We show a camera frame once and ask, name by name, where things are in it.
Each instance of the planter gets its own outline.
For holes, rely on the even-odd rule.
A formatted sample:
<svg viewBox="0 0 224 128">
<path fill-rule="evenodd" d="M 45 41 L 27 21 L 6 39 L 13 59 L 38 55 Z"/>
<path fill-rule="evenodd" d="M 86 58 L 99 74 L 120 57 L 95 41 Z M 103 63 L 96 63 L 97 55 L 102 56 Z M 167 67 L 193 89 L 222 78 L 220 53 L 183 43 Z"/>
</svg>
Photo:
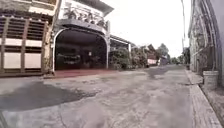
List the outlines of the planter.
<svg viewBox="0 0 224 128">
<path fill-rule="evenodd" d="M 208 87 L 208 89 L 217 88 L 218 84 L 218 71 L 204 71 L 204 86 Z"/>
</svg>

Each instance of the puddle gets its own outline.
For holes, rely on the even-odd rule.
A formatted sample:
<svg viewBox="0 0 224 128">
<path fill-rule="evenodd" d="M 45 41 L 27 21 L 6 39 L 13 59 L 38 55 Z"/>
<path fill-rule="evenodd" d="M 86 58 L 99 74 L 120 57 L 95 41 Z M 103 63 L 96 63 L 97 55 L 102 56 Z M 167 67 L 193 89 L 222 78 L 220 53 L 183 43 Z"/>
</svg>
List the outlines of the puddle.
<svg viewBox="0 0 224 128">
<path fill-rule="evenodd" d="M 0 95 L 0 109 L 11 111 L 31 110 L 78 101 L 85 97 L 93 97 L 96 93 L 82 90 L 66 90 L 43 82 L 30 83 L 12 93 Z"/>
</svg>

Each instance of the metal gate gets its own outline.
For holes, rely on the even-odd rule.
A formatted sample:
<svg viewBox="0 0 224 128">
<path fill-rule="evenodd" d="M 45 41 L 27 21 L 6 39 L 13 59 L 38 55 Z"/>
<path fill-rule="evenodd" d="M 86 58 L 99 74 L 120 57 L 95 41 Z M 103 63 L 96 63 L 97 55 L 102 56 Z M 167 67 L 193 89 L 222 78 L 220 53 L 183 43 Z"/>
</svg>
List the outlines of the metal gate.
<svg viewBox="0 0 224 128">
<path fill-rule="evenodd" d="M 0 17 L 0 76 L 44 73 L 47 22 Z"/>
</svg>

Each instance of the road crack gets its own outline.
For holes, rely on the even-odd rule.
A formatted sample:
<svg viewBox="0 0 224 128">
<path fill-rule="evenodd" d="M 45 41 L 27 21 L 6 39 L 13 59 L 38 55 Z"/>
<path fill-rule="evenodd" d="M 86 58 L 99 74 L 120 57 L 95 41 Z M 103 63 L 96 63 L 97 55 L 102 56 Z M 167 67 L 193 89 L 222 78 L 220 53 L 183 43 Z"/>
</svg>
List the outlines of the road crack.
<svg viewBox="0 0 224 128">
<path fill-rule="evenodd" d="M 63 121 L 63 117 L 61 115 L 60 109 L 61 109 L 61 105 L 59 105 L 59 108 L 58 108 L 58 115 L 59 115 L 59 119 L 61 121 L 61 124 L 63 125 L 64 128 L 68 128 L 67 125 Z"/>
</svg>

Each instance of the balcony railing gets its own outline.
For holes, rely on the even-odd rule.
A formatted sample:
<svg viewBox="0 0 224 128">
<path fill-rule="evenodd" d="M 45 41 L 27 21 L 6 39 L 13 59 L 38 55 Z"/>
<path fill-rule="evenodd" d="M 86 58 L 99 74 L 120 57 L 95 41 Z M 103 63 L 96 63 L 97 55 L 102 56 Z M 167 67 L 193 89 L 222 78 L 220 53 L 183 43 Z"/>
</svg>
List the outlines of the balcony railing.
<svg viewBox="0 0 224 128">
<path fill-rule="evenodd" d="M 47 3 L 47 4 L 53 4 L 53 5 L 56 4 L 56 0 L 35 0 L 35 1 Z"/>
<path fill-rule="evenodd" d="M 64 11 L 65 13 L 63 14 L 63 19 L 76 19 L 83 22 L 96 24 L 104 29 L 107 29 L 107 24 L 104 21 L 104 18 L 99 15 L 79 8 L 64 8 Z"/>
</svg>

